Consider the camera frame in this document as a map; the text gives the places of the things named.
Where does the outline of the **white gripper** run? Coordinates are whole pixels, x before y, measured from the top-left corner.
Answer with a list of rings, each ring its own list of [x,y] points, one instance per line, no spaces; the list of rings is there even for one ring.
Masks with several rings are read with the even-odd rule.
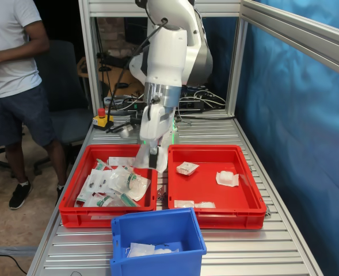
[[[158,103],[151,103],[145,107],[141,125],[140,139],[148,144],[149,150],[149,168],[157,169],[159,156],[159,140],[173,129],[173,119],[175,108],[167,110],[164,106]]]

